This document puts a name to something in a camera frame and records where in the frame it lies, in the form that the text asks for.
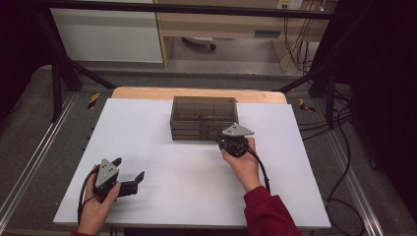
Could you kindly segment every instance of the wall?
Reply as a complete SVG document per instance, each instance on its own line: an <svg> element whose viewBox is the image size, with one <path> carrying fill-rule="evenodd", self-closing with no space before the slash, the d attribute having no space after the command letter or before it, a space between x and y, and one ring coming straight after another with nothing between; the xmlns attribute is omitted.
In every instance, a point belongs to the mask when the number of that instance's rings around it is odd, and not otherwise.
<svg viewBox="0 0 417 236"><path fill-rule="evenodd" d="M68 55L74 60L162 63L155 13L51 11Z"/></svg>

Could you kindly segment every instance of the white tabletop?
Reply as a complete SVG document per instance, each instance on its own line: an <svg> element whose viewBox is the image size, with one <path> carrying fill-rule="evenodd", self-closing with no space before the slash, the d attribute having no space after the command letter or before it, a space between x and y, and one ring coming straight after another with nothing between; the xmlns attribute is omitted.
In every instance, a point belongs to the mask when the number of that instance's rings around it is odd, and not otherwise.
<svg viewBox="0 0 417 236"><path fill-rule="evenodd" d="M281 196L295 224L330 227L291 106L238 102L237 107L240 124L255 131L271 192ZM245 191L218 146L172 141L171 108L172 100L108 99L54 222L77 224L78 199L87 174L102 158L122 157L118 181L131 181L144 170L145 179L136 195L118 199L107 223L246 226Z"/></svg>

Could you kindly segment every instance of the red jacket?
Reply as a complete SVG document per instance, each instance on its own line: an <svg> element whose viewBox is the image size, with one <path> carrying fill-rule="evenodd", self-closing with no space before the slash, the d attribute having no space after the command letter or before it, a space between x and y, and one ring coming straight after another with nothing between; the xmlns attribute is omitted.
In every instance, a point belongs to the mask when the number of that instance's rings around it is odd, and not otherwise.
<svg viewBox="0 0 417 236"><path fill-rule="evenodd" d="M279 196L271 196L260 186L244 196L245 216L250 236L299 236L300 231ZM72 233L71 236L90 236Z"/></svg>

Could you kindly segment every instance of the transparent storage container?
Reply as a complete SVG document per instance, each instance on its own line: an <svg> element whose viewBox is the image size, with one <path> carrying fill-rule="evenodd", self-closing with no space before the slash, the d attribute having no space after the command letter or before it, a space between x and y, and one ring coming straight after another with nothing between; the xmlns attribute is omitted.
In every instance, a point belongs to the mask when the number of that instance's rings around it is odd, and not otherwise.
<svg viewBox="0 0 417 236"><path fill-rule="evenodd" d="M174 96L172 140L214 141L234 123L239 123L234 97Z"/></svg>

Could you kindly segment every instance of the human hand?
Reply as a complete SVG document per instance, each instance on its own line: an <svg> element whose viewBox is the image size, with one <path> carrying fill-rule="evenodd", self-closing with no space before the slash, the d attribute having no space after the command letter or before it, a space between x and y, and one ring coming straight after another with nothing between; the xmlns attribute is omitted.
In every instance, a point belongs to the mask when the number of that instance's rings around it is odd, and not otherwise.
<svg viewBox="0 0 417 236"><path fill-rule="evenodd" d="M255 139L247 139L249 147L256 152ZM226 150L222 149L221 154L223 155L223 159L233 168L236 177L243 185L246 192L250 192L251 190L261 186L259 163L250 153L246 152L242 157L236 158L227 153Z"/></svg>
<svg viewBox="0 0 417 236"><path fill-rule="evenodd" d="M120 183L117 183L113 186L101 204L94 197L93 189L95 175L96 174L91 175L87 181L84 209L78 229L79 233L88 235L98 235L110 212L111 205L117 200L117 196L120 192Z"/></svg>

